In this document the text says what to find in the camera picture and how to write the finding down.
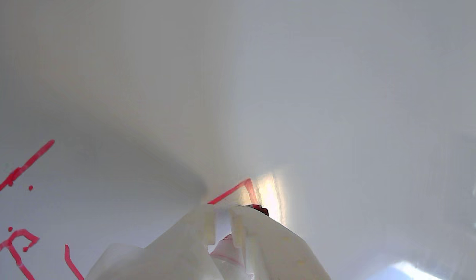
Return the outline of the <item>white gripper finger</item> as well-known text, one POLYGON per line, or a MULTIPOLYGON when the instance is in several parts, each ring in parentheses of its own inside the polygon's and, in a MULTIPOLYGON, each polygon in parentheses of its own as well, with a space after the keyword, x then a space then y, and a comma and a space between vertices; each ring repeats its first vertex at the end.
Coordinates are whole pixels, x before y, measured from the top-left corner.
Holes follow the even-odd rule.
POLYGON ((201 205, 148 246, 112 243, 87 273, 87 280, 221 280, 208 253, 215 244, 215 211, 201 205))
POLYGON ((330 280, 306 241, 281 223, 248 206, 230 216, 233 243, 256 280, 330 280))

